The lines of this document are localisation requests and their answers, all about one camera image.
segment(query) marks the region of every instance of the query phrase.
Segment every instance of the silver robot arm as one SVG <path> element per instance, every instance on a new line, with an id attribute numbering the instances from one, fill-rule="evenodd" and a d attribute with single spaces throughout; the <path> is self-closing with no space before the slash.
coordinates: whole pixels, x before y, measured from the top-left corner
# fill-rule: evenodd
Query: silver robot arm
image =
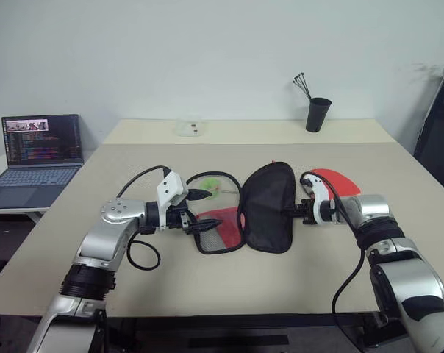
<path id="1" fill-rule="evenodd" d="M 32 338 L 27 353 L 101 352 L 109 343 L 106 332 L 106 294 L 115 287 L 115 272 L 136 232 L 183 228 L 190 234 L 216 227 L 220 221 L 189 224 L 185 199 L 211 193 L 193 190 L 175 172 L 157 186 L 157 201 L 116 198 L 101 208 L 101 216 L 86 234 L 60 292 L 52 299 Z"/>
<path id="2" fill-rule="evenodd" d="M 319 179 L 316 182 L 316 176 L 309 174 L 305 179 L 310 182 L 301 183 L 311 188 L 315 200 L 303 200 L 308 206 L 304 223 L 345 223 Z M 357 245 L 366 251 L 379 309 L 401 321 L 417 352 L 444 353 L 444 285 L 436 271 L 405 238 L 383 196 L 341 197 L 341 201 L 358 229 Z"/>
<path id="3" fill-rule="evenodd" d="M 102 207 L 100 219 L 83 239 L 27 353 L 88 352 L 93 338 L 103 343 L 105 296 L 115 286 L 114 273 L 129 238 L 146 219 L 142 201 L 114 199 Z"/>

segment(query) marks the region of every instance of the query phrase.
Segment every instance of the pen holder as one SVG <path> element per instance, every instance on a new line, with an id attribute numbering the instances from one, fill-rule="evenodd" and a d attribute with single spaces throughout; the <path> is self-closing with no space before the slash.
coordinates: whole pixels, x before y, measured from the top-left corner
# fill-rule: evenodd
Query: pen holder
<path id="1" fill-rule="evenodd" d="M 307 124 L 305 126 L 307 131 L 320 131 L 330 105 L 332 105 L 332 101 L 326 98 L 310 99 L 309 116 L 307 117 Z"/>

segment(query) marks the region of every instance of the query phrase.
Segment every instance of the red fabric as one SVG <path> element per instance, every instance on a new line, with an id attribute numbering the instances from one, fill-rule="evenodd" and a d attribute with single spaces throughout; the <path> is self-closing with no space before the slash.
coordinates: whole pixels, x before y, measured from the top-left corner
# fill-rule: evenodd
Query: red fabric
<path id="1" fill-rule="evenodd" d="M 361 189 L 359 189 L 356 184 L 337 171 L 323 168 L 312 169 L 311 171 L 320 174 L 322 177 L 327 179 L 333 185 L 333 188 L 335 188 L 335 190 L 338 192 L 338 196 L 354 196 L 361 194 Z M 328 189 L 329 199 L 333 199 L 332 191 L 327 185 L 325 185 L 325 187 Z"/>
<path id="2" fill-rule="evenodd" d="M 215 230 L 222 238 L 223 243 L 227 248 L 233 248 L 237 246 L 241 242 L 240 232 L 238 231 L 237 226 L 237 208 L 223 208 L 222 210 L 212 210 L 203 213 L 199 213 L 197 218 L 204 217 L 219 219 L 222 221 Z"/>

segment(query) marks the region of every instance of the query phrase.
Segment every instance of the tabletop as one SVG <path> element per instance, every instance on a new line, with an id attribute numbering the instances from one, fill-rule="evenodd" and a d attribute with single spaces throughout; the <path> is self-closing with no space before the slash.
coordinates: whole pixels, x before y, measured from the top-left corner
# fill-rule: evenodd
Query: tabletop
<path id="1" fill-rule="evenodd" d="M 244 182 L 272 160 L 289 163 L 296 179 L 311 168 L 332 168 L 354 180 L 363 193 L 384 195 L 405 235 L 416 242 L 444 282 L 444 188 L 396 142 L 191 143 L 176 148 L 108 141 L 3 270 L 0 313 L 44 313 L 83 237 L 98 219 L 100 206 L 138 171 L 165 164 L 184 178 L 220 170 Z M 161 177 L 158 172 L 149 174 L 128 189 L 126 198 L 155 200 Z M 304 197 L 297 185 L 296 201 Z M 329 313 L 333 293 L 359 259 L 347 227 L 305 226 L 300 220 L 294 221 L 293 245 L 284 254 L 244 246 L 228 254 L 204 255 L 190 236 L 177 229 L 143 238 L 160 251 L 162 264 L 142 272 L 123 260 L 117 287 L 108 296 L 111 316 Z M 144 249 L 135 252 L 143 265 L 150 265 L 152 256 Z M 370 310 L 377 306 L 365 265 L 340 297 L 338 311 Z"/>
<path id="2" fill-rule="evenodd" d="M 202 121 L 202 135 L 176 134 L 178 121 L 123 119 L 104 144 L 285 144 L 395 142 L 374 119 L 326 120 L 319 132 L 305 120 Z"/>

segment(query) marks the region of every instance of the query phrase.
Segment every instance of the white wall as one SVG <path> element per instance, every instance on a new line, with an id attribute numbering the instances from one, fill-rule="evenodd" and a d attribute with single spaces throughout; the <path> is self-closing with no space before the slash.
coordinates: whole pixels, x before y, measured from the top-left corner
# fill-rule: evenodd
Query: white wall
<path id="1" fill-rule="evenodd" d="M 0 117 L 78 113 L 87 148 L 120 118 L 305 118 L 305 71 L 412 150 L 443 68 L 444 0 L 0 0 Z"/>

